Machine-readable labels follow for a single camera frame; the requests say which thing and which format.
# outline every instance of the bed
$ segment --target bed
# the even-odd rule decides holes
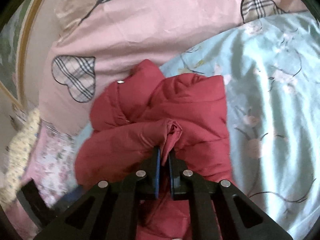
[[[95,98],[145,58],[166,77],[222,75],[237,186],[293,239],[316,239],[319,5],[316,0],[303,0],[307,7],[301,0],[227,0],[216,10],[216,1],[94,0],[72,21],[63,14],[66,7],[58,8],[65,29],[42,61],[42,133],[73,145],[71,155],[61,159],[74,157],[92,133],[88,121]],[[33,102],[38,103],[36,96]],[[67,180],[54,200],[38,182],[47,205],[76,188],[72,178]]]

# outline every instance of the red puffer jacket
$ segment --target red puffer jacket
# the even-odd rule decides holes
[[[232,181],[223,78],[182,74],[165,78],[145,60],[124,83],[114,82],[93,103],[93,135],[76,159],[76,178],[91,187],[123,179],[160,145],[162,164],[174,148],[207,180]],[[158,201],[140,207],[138,240],[190,238],[187,201],[172,201],[167,183]]]

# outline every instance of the pillow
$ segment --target pillow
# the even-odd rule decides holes
[[[301,0],[99,1],[68,37],[53,44],[44,66],[41,118],[69,135],[88,123],[104,88],[144,59],[161,66],[244,22],[306,10]]]
[[[94,7],[97,0],[61,0],[55,14],[62,28],[61,37],[70,34]]]

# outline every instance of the rivet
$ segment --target rivet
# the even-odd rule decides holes
[[[230,187],[230,185],[231,185],[230,181],[228,181],[228,180],[226,180],[226,179],[222,180],[222,181],[220,182],[220,184],[221,184],[221,186],[223,186],[223,187]]]
[[[144,176],[146,175],[146,172],[145,172],[145,171],[137,171],[137,172],[136,172],[136,175],[137,175],[138,177],[144,177]]]
[[[183,175],[190,177],[193,175],[193,172],[191,170],[184,170]]]
[[[102,181],[100,181],[100,182],[98,183],[98,186],[99,186],[100,188],[107,187],[107,186],[108,186],[108,182],[105,181],[105,180],[102,180]]]

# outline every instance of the light blue bedsheet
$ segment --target light blue bedsheet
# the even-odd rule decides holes
[[[294,239],[320,214],[320,29],[310,13],[214,36],[160,67],[223,75],[238,187]]]

